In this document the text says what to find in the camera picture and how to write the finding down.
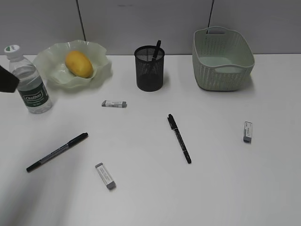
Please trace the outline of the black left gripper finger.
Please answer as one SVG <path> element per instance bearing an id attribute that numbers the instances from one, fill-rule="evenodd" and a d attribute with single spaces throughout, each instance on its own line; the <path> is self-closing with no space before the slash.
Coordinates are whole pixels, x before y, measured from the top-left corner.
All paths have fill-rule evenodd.
<path id="1" fill-rule="evenodd" d="M 14 93 L 20 80 L 5 68 L 0 66 L 0 92 Z"/>

